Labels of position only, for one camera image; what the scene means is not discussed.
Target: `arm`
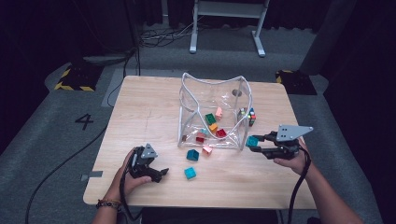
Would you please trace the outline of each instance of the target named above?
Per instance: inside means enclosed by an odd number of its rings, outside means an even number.
[[[300,140],[300,145],[306,149],[306,145]],[[305,160],[304,153],[288,161],[274,159],[274,162],[291,168],[300,175],[303,171]],[[320,221],[326,223],[363,223],[359,216],[344,202],[344,200],[334,191],[332,186],[322,175],[313,162],[309,167],[305,177],[306,183],[314,197]]]
[[[103,200],[112,200],[112,201],[120,201],[120,179],[122,177],[122,173],[125,169],[126,163],[128,162],[129,157],[132,155],[134,150],[131,150],[129,154],[126,156],[123,165],[117,171],[114,176],[113,182],[108,188],[107,193],[103,197]],[[125,176],[125,195],[129,195],[134,188],[143,185],[145,183],[151,182],[151,177],[142,176],[136,179],[133,179],[130,175]],[[95,218],[92,221],[92,224],[100,224],[100,223],[116,223],[117,222],[117,209],[107,206],[99,207],[96,213]]]

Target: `beaded bracelet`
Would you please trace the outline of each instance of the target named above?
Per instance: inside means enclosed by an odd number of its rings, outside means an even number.
[[[112,207],[116,210],[120,210],[120,203],[117,200],[98,200],[98,203],[96,204],[96,209],[99,209],[102,206],[106,207]]]

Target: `gray floor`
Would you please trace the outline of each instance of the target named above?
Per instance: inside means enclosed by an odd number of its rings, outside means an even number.
[[[248,81],[276,82],[275,71],[297,69],[315,38],[309,31],[263,30],[261,40],[267,55],[260,58],[251,39],[252,29],[204,30],[198,36],[196,54],[189,54],[188,35],[166,47],[142,48],[142,75],[181,77],[179,71],[188,71],[202,78],[244,76]],[[31,195],[43,178],[87,145],[109,121],[112,107],[104,100],[117,86],[113,77],[121,76],[122,64],[105,68],[95,92],[55,91],[66,66],[49,74],[45,82],[48,97],[0,157],[0,195],[4,200],[0,203],[1,223],[22,223]],[[135,66],[135,60],[131,60],[128,75],[135,74]],[[304,138],[314,163],[365,223],[382,223],[371,185],[322,95],[327,80],[321,76],[311,79],[318,95],[289,98],[299,124],[315,127]],[[75,120],[85,114],[91,114],[94,123],[83,131],[83,124]],[[81,181],[81,175],[92,170],[102,137],[46,180],[32,202],[30,223],[90,223],[95,208],[82,201],[87,182]],[[286,221],[287,210],[282,213]],[[317,216],[315,210],[295,210],[293,223],[306,223],[309,217]]]

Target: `table top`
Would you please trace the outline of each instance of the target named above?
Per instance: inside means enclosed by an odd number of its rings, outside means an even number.
[[[277,131],[279,124],[297,125],[284,87],[277,83],[249,82],[257,119],[248,135]],[[274,164],[261,153],[215,148],[210,156],[200,152],[198,161],[186,159],[190,147],[177,147],[181,78],[126,77],[93,166],[102,177],[91,177],[84,202],[102,198],[133,147],[150,143],[158,157],[150,165],[169,168],[160,183],[138,187],[127,200],[136,206],[182,206],[287,209],[299,176],[290,168]],[[273,147],[270,142],[262,147]],[[188,180],[184,170],[193,167]],[[316,209],[304,181],[295,209]]]

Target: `clear plastic container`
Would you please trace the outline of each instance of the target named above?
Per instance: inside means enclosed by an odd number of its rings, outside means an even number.
[[[244,148],[248,137],[248,113],[240,111],[242,108],[250,111],[252,107],[251,89],[244,77],[214,81],[184,73],[179,98],[179,147]],[[216,120],[217,131],[222,129],[226,133],[224,136],[211,132],[205,119],[208,114],[215,117],[218,108],[222,114],[221,119]],[[197,134],[203,132],[206,133],[204,142],[197,141]]]

